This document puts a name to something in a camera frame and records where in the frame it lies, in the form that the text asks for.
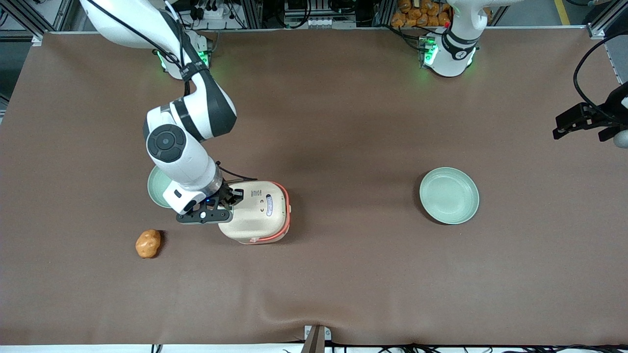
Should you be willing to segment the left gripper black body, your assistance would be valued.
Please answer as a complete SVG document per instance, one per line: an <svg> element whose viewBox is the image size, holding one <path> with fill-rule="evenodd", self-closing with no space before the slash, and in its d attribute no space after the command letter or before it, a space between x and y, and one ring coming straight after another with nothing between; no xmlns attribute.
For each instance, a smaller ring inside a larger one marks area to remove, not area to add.
<svg viewBox="0 0 628 353"><path fill-rule="evenodd" d="M620 129L628 127L628 83L622 83L608 94L604 103L604 111L606 116L613 124Z"/></svg>

